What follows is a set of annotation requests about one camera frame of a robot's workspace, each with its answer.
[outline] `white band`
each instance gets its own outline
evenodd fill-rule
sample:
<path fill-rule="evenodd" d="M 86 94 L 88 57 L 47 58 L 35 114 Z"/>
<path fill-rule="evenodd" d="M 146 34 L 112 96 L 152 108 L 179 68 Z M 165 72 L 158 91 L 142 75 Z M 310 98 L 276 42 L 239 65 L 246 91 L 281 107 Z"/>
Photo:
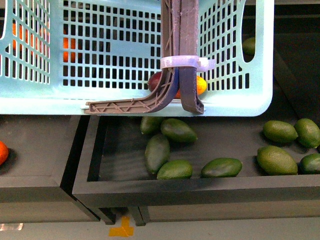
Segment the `white band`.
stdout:
<path fill-rule="evenodd" d="M 207 72 L 214 69 L 216 61 L 206 57 L 192 55 L 167 56 L 160 60 L 160 68 L 194 67 L 197 72 Z"/>

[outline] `orange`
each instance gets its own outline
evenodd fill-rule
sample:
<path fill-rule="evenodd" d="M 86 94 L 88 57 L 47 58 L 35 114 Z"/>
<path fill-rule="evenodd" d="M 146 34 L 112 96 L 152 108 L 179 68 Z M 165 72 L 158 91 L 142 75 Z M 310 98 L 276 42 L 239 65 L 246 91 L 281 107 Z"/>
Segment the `orange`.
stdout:
<path fill-rule="evenodd" d="M 19 38 L 22 40 L 22 25 L 19 25 Z M 13 35 L 17 36 L 17 25 L 15 23 L 12 24 L 12 33 Z M 28 32 L 25 30 L 25 42 L 28 43 Z M 17 41 L 13 40 L 13 50 L 17 49 Z"/>
<path fill-rule="evenodd" d="M 204 80 L 200 76 L 196 76 L 196 92 L 198 93 L 198 95 L 203 94 L 206 90 L 207 90 L 207 82 L 206 82 L 206 80 Z M 180 99 L 181 98 L 180 89 L 176 93 L 175 98 L 176 99 Z"/>
<path fill-rule="evenodd" d="M 17 36 L 17 25 L 15 23 L 12 24 L 12 33 L 13 35 Z M 20 40 L 22 40 L 22 35 L 23 35 L 23 28 L 22 25 L 19 25 L 19 38 Z M 25 35 L 24 35 L 24 41 L 28 44 L 29 43 L 29 38 L 28 38 L 28 30 L 25 30 Z M 38 38 L 35 39 L 36 43 L 35 43 L 35 48 L 38 50 Z M 17 50 L 17 41 L 13 40 L 12 42 L 12 46 L 13 46 L 13 50 L 16 51 Z M 30 46 L 33 47 L 34 46 L 34 35 L 31 34 L 30 35 Z"/>
<path fill-rule="evenodd" d="M 0 141 L 0 165 L 3 164 L 9 156 L 9 148 Z"/>
<path fill-rule="evenodd" d="M 71 38 L 70 40 L 71 40 L 70 49 L 76 49 L 76 39 Z M 69 49 L 69 38 L 67 38 L 67 37 L 63 38 L 63 48 L 64 49 Z M 70 57 L 71 57 L 71 63 L 75 63 L 76 62 L 76 53 L 75 52 L 71 52 L 70 53 Z M 67 51 L 65 51 L 63 53 L 63 61 L 65 63 L 67 63 L 69 61 L 68 52 Z"/>

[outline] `light blue plastic basket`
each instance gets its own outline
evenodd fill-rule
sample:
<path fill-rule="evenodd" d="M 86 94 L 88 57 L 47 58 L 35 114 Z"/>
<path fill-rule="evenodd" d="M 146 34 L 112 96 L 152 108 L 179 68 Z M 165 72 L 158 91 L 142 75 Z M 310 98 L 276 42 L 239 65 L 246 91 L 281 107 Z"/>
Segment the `light blue plastic basket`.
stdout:
<path fill-rule="evenodd" d="M 250 62 L 242 54 L 245 3 L 199 1 L 199 56 L 217 63 L 201 73 L 204 116 L 256 116 L 270 104 L 274 1 L 256 3 Z M 0 114 L 82 115 L 88 101 L 147 96 L 147 81 L 160 68 L 160 13 L 159 0 L 7 0 Z M 192 116 L 180 100 L 152 115 Z"/>

